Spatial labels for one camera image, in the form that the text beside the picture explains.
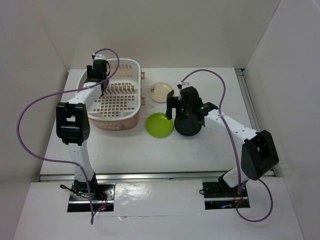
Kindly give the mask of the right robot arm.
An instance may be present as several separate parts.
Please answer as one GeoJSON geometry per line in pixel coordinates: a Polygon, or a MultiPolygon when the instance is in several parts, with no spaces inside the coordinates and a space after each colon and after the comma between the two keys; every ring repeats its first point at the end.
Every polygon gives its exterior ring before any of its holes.
{"type": "Polygon", "coordinates": [[[218,179],[218,190],[223,196],[230,196],[249,180],[259,180],[279,163],[270,132],[246,127],[213,103],[204,103],[193,86],[181,89],[179,96],[174,96],[172,91],[167,94],[165,116],[169,120],[173,118],[174,127],[180,135],[195,136],[202,127],[207,127],[231,141],[236,166],[218,179]]]}

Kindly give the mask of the cream floral plate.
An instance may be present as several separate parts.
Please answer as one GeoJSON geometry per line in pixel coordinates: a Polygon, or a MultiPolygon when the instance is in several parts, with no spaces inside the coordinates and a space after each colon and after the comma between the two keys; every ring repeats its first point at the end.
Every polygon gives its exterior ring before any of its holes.
{"type": "Polygon", "coordinates": [[[149,97],[156,103],[165,103],[167,95],[173,93],[174,88],[165,82],[157,82],[153,84],[149,90],[149,97]]]}

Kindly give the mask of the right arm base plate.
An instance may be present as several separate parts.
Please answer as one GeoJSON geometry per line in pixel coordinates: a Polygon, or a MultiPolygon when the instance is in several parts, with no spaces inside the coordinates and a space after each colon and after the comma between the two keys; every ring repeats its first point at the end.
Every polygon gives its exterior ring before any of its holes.
{"type": "Polygon", "coordinates": [[[250,208],[246,188],[238,194],[237,187],[221,191],[218,182],[203,182],[199,194],[204,197],[206,210],[235,209],[238,203],[239,208],[250,208]]]}

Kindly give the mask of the black plate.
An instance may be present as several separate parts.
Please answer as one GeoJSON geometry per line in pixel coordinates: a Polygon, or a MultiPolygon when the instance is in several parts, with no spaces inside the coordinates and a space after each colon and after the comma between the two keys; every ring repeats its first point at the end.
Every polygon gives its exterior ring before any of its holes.
{"type": "Polygon", "coordinates": [[[193,121],[190,117],[176,117],[174,128],[180,135],[191,137],[200,132],[202,125],[193,121]]]}

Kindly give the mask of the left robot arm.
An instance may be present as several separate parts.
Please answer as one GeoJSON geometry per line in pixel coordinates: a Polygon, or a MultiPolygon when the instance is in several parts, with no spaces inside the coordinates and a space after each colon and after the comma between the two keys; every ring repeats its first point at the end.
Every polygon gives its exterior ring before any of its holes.
{"type": "Polygon", "coordinates": [[[87,140],[90,123],[87,108],[103,95],[108,82],[100,84],[110,75],[110,64],[103,55],[98,55],[92,65],[87,66],[84,90],[79,91],[68,102],[56,106],[56,133],[66,145],[74,166],[73,192],[86,199],[97,197],[99,187],[96,174],[91,166],[87,140]]]}

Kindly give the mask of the green plastic plate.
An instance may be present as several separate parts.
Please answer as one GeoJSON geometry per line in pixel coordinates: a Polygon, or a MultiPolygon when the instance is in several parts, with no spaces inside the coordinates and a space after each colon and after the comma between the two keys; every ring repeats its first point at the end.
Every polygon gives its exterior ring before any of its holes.
{"type": "Polygon", "coordinates": [[[151,114],[145,121],[146,131],[155,138],[167,137],[174,128],[174,122],[161,112],[151,114]]]}

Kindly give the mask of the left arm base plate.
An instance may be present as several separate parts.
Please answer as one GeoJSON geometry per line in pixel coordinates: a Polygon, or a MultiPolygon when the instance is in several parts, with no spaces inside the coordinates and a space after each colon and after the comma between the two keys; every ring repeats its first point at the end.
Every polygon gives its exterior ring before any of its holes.
{"type": "MultiPolygon", "coordinates": [[[[70,192],[67,212],[68,213],[84,213],[90,212],[89,194],[87,192],[78,192],[74,187],[67,187],[61,184],[61,189],[70,192]]],[[[97,193],[91,193],[93,212],[113,212],[116,185],[114,183],[99,184],[97,193]]]]}

